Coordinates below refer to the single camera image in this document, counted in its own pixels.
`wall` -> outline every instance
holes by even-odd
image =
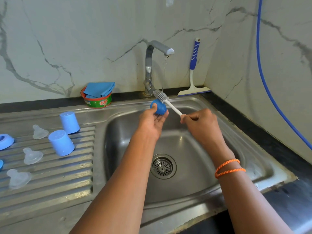
[[[267,85],[285,115],[312,142],[312,0],[264,0],[260,55]],[[278,114],[256,61],[258,0],[233,0],[205,86],[312,163],[312,151]]]
[[[144,90],[146,42],[155,50],[158,88],[203,85],[230,0],[0,0],[0,103],[75,97],[88,82],[115,81],[114,92]]]

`black countertop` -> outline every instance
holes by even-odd
[[[188,88],[164,90],[165,94],[177,95]],[[265,130],[255,125],[234,107],[214,93],[201,94],[218,111],[232,121],[239,129],[271,154],[278,162],[293,172],[298,179],[267,192],[264,197],[296,232],[303,232],[312,226],[312,165],[287,148]],[[141,91],[112,94],[112,102],[144,98]],[[57,108],[84,104],[81,97],[48,99],[29,102],[0,104],[0,113]],[[233,233],[228,211],[221,212],[182,231],[187,233]]]

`hose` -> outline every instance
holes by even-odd
[[[266,84],[266,81],[263,76],[262,67],[261,67],[261,61],[260,61],[260,48],[259,48],[259,36],[260,36],[260,23],[261,23],[261,8],[262,8],[262,0],[259,0],[259,8],[258,8],[258,18],[257,18],[257,35],[256,35],[256,48],[257,48],[257,61],[258,61],[258,68],[260,77],[263,83],[263,86],[273,103],[274,107],[278,111],[278,113],[282,116],[282,118],[287,122],[287,124],[291,127],[291,129],[302,139],[302,141],[312,150],[312,144],[297,130],[297,128],[290,122],[290,120],[284,115],[282,110],[279,108],[279,106],[276,104],[274,98],[271,95],[271,92],[269,91],[269,88]]]

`brush head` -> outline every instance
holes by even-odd
[[[153,94],[163,104],[167,99],[169,99],[168,96],[160,90],[155,90]]]

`drain strainer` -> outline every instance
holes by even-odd
[[[172,177],[177,170],[177,165],[172,157],[167,154],[156,154],[153,157],[151,173],[159,179]]]

